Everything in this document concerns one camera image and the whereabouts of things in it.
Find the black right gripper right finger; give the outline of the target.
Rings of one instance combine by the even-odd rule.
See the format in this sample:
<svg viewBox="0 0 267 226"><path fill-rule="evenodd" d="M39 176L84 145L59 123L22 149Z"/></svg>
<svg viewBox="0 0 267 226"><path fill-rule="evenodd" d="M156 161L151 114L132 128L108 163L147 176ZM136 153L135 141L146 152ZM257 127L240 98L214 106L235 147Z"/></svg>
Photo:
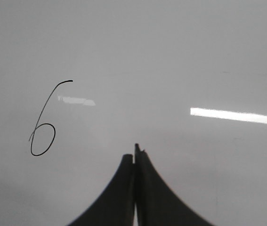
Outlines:
<svg viewBox="0 0 267 226"><path fill-rule="evenodd" d="M140 226L211 226L168 187L146 151L135 144L135 191Z"/></svg>

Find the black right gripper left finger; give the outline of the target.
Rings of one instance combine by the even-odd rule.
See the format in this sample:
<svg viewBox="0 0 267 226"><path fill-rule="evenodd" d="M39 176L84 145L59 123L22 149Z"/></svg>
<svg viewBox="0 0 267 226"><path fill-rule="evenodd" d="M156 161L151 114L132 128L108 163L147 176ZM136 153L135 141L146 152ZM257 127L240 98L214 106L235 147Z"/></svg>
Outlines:
<svg viewBox="0 0 267 226"><path fill-rule="evenodd" d="M71 226L132 226L134 222L133 155L122 156L113 178L98 198Z"/></svg>

